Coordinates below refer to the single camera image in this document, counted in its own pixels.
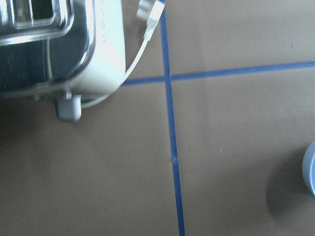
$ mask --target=blue bowl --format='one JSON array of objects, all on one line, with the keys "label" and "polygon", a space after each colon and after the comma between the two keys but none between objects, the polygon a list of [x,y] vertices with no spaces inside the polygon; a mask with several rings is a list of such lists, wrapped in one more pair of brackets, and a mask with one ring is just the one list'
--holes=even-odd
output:
[{"label": "blue bowl", "polygon": [[311,194],[315,197],[315,140],[309,145],[307,148],[303,163],[302,163],[302,173],[304,182],[311,192]]}]

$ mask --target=electrical plug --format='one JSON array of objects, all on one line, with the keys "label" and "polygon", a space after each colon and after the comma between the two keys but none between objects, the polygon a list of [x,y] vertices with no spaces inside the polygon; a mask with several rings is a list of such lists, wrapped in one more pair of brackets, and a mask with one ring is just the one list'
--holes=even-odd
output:
[{"label": "electrical plug", "polygon": [[147,22],[147,29],[144,33],[144,39],[150,41],[158,21],[161,18],[165,4],[156,0],[154,4],[147,0],[140,0],[137,17]]}]

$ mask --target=brown floor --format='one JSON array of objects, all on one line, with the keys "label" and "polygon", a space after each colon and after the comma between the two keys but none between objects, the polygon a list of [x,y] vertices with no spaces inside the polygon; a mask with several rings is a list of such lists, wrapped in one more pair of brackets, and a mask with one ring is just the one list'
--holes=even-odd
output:
[{"label": "brown floor", "polygon": [[[123,0],[126,63],[145,23]],[[168,0],[172,75],[314,60],[315,2]],[[314,68],[172,82],[187,236],[313,236],[301,162]],[[160,26],[130,79],[163,76]],[[0,235],[176,236],[165,84],[121,87],[56,119],[0,101]]]}]

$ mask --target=blue painter's tape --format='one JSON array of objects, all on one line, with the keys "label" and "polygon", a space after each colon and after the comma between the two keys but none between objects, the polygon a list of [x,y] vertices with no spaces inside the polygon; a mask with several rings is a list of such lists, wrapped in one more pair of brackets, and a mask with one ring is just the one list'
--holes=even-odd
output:
[{"label": "blue painter's tape", "polygon": [[163,50],[163,65],[164,65],[164,76],[165,76],[169,137],[170,137],[170,142],[171,142],[171,154],[172,154],[172,160],[173,160],[173,177],[174,177],[178,229],[179,229],[179,235],[185,236],[181,182],[180,182],[180,176],[179,176],[179,166],[178,166],[178,157],[177,157],[172,85],[171,85],[171,80],[170,80],[170,66],[169,66],[165,11],[162,14],[160,24],[161,24],[161,39],[162,39],[162,50]]},{"label": "blue painter's tape", "polygon": [[192,79],[200,79],[200,78],[205,78],[205,77],[251,74],[251,73],[259,73],[259,72],[292,70],[292,69],[301,69],[301,68],[309,68],[309,67],[315,67],[315,61],[278,64],[278,65],[263,65],[263,66],[255,66],[255,67],[244,67],[244,68],[236,68],[236,69],[224,69],[224,70],[213,70],[213,71],[205,71],[205,72],[179,74],[179,75],[172,75],[171,80],[172,81],[192,80]]},{"label": "blue painter's tape", "polygon": [[151,84],[151,83],[161,83],[164,82],[165,78],[161,76],[149,77],[143,79],[130,79],[126,80],[122,86],[132,86],[132,85],[141,85],[141,84]]}]

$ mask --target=white power cord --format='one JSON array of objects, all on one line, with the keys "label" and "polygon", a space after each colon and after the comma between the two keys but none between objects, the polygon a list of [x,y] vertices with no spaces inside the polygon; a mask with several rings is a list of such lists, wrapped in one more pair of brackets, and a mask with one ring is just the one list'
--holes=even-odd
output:
[{"label": "white power cord", "polygon": [[[124,78],[121,82],[121,85],[129,77],[129,75],[132,73],[132,71],[135,69],[136,65],[138,64],[140,58],[142,57],[142,54],[143,54],[145,48],[147,47],[148,42],[151,40],[153,32],[158,25],[158,21],[161,18],[162,12],[164,10],[164,6],[165,6],[165,4],[160,2],[159,0],[156,0],[154,4],[151,4],[147,0],[140,0],[139,10],[137,12],[137,17],[144,20],[144,21],[147,21],[147,29],[144,33],[141,47],[140,47],[136,57],[134,58],[133,62],[131,63],[130,67],[125,72],[125,75],[124,75]],[[110,94],[107,94],[107,95],[95,98],[89,102],[81,102],[81,108],[85,109],[85,108],[92,107],[92,106],[104,101],[109,96],[110,96]]]}]

